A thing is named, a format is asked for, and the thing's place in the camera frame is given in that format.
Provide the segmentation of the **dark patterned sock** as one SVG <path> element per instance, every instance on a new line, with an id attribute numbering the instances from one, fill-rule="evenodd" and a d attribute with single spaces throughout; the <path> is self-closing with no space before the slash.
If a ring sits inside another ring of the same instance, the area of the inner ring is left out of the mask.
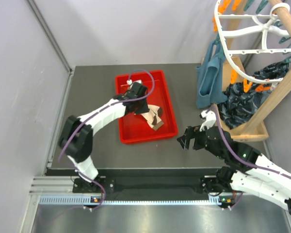
<path id="1" fill-rule="evenodd" d="M 283 78 L 288 71 L 289 63 L 281 61 L 254 72 L 253 77 L 273 80 Z M 244 92 L 243 83 L 229 85 L 225 91 L 227 101 L 218 104 L 221 120 L 229 129 L 237 128 L 250 120 L 271 93 L 270 83 L 253 83 L 248 92 Z"/>

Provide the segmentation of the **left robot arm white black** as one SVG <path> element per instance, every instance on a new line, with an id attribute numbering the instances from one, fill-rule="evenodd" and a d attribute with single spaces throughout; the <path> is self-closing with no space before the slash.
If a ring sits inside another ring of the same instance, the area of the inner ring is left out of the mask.
<path id="1" fill-rule="evenodd" d="M 112 121 L 135 113 L 149 111 L 146 101 L 148 88 L 133 82 L 125 93 L 117 94 L 106 104 L 82 116 L 69 116 L 65 121 L 58 146 L 61 154 L 66 154 L 79 176 L 84 179 L 83 186 L 89 192 L 100 188 L 98 170 L 91 158 L 94 135 Z"/>

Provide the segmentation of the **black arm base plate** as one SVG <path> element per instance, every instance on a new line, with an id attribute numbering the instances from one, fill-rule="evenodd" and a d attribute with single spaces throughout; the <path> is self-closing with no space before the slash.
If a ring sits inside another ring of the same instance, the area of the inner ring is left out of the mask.
<path id="1" fill-rule="evenodd" d="M 125 190 L 175 190 L 188 189 L 195 193 L 222 193 L 231 191 L 219 184 L 215 177 L 200 176 L 98 176 L 94 181 L 87 182 L 82 178 L 74 180 L 73 193 L 95 193 L 105 188 L 108 195 Z"/>

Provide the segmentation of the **blue sock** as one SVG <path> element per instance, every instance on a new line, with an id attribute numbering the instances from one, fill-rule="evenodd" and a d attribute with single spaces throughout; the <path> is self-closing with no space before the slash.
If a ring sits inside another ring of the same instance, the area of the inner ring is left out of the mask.
<path id="1" fill-rule="evenodd" d="M 215 39 L 209 44 L 202 65 L 196 67 L 198 109 L 227 101 L 227 96 L 222 91 L 225 59 L 221 42 Z"/>

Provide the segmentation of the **pink brown patterned sock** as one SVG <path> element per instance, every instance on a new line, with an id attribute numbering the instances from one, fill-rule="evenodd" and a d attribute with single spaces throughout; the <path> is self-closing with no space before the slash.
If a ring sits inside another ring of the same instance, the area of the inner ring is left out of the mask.
<path id="1" fill-rule="evenodd" d="M 147 121 L 150 128 L 157 131 L 164 122 L 161 117 L 163 114 L 163 109 L 157 105 L 148 104 L 149 111 L 142 113 L 141 116 Z"/>

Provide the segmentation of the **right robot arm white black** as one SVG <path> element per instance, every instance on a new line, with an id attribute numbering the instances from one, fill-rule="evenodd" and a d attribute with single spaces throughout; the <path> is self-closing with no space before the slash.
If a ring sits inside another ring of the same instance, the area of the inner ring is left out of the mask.
<path id="1" fill-rule="evenodd" d="M 205 149 L 224 161 L 225 166 L 217 170 L 215 178 L 202 179 L 204 191 L 249 193 L 278 205 L 291 215 L 291 174 L 259 150 L 234 141 L 228 132 L 217 126 L 205 131 L 199 126 L 189 126 L 177 141 L 184 150 L 188 150 L 193 141 L 194 150 Z"/>

